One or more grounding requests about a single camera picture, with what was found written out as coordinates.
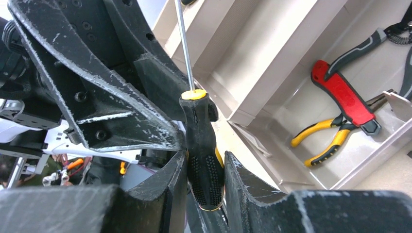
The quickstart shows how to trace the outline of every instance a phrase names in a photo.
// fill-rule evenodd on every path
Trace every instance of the rubber grip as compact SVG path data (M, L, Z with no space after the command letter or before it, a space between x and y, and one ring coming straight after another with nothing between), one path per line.
M312 157L308 160L305 161L305 166L311 167L317 164L320 164L330 158L334 153L338 151L338 149L341 147L341 145L345 142L347 139L349 133L357 129L353 124L344 124L339 128L339 131L336 133L335 137L333 138L332 143L320 154L316 155L315 157Z
M320 130L324 129L330 129L334 128L337 126L341 126L343 124L343 115L339 114L334 119L329 119L329 120L324 120L320 121L316 124L309 125L306 128L304 128L301 132L299 132L292 140L291 140L291 146L292 147L297 147L305 138L307 138L309 135L318 132Z
M409 49L408 56L406 57L405 73L399 95L409 101L412 99L412 47Z
M324 80L328 68L329 64L325 61L317 61L311 73L312 82L333 98L343 116L352 124L360 127L375 120L375 114L340 72L337 71L330 79Z
M208 116L209 94L198 100L179 99L186 116L188 180L200 208L218 209L223 202L224 167Z
M367 38L365 41L363 41L361 44L354 47L353 49L342 54L340 57L338 57L334 62L330 64L330 67L327 70L324 77L325 81L327 81L338 70L341 70L344 66L374 50L385 40L386 33L383 31L383 29L376 29L376 31L369 38Z

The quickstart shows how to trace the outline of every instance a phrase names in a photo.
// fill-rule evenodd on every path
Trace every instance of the tool tray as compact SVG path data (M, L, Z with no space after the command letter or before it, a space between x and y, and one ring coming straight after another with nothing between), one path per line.
M309 49L302 53L303 57L290 74L283 77L278 76L276 70L272 71L272 83L276 85L281 80L281 84L250 124L244 124L244 129L254 135L271 155L264 155L250 140L244 141L281 190L354 188L411 140L412 121L398 119L391 106L386 104L376 112L382 125L378 136L369 137L361 130L355 130L339 151L320 165L307 168L304 161L322 152L338 129L316 132L298 147L290 146L291 139L303 128L340 113L332 98L310 81L313 64L318 59L331 63L368 38L376 28L399 22L409 4L409 0L399 0L396 4L386 0L349 0ZM267 17L270 17L270 10L267 11ZM386 41L341 73L364 100L390 88L399 91L409 49L410 46ZM289 51L283 60L293 60L296 56L299 54Z
M304 161L322 152L338 129L316 132L296 148L291 148L291 139L303 128L340 113L332 98L311 82L310 71L317 60L331 63L376 28L399 22L411 1L255 2L236 36L227 39L230 43L222 36L223 27L230 27L223 17L226 23L208 38L208 46L199 55L202 59L194 64L194 69L204 68L195 72L195 78L210 93L223 117L236 124L233 128L239 135L249 132L254 136L242 139L279 189L354 188L411 141L412 121L400 120L386 104L376 112L382 126L378 136L355 130L330 159L307 168ZM240 23L230 17L233 23ZM216 37L222 41L219 45L228 46L218 47ZM409 49L386 41L341 73L364 100L390 88L399 91ZM208 56L219 62L206 69Z

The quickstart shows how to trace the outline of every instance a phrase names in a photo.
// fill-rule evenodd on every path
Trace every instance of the screwdriver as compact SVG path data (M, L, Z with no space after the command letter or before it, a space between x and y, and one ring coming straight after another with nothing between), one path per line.
M223 203L224 165L209 119L209 94L195 88L180 0L175 0L175 5L190 85L190 91L182 93L179 99L186 118L188 180L200 208L214 211Z

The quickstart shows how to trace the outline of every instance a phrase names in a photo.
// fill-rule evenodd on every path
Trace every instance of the metal shaft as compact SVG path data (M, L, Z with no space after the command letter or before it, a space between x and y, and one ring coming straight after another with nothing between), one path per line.
M14 167L13 173L7 183L7 188L12 188L17 185L17 182L20 179L21 172L23 170L24 165L26 164L26 158L19 157L17 159L16 165Z
M180 5L180 0L174 0L174 4L176 5L177 24L179 25L180 38L182 40L183 54L185 56L186 70L188 72L188 78L189 78L189 86L190 86L191 91L195 91L194 79L193 79L193 74L192 74L192 66L190 64L188 43L186 40L185 22L183 21L182 6Z

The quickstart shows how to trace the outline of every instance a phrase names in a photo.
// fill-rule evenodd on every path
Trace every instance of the screwdriver shaft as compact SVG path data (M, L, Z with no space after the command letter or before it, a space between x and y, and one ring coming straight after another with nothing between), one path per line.
M177 24L179 25L180 38L182 40L183 55L185 56L186 70L188 72L188 78L189 78L189 86L190 86L190 90L194 92L195 86L194 86L194 79L193 79L193 74L192 74L192 66L191 66L190 57L189 57L188 43L186 40L186 29L185 29L185 22L183 20L182 6L180 5L180 0L174 0L174 4L176 5Z

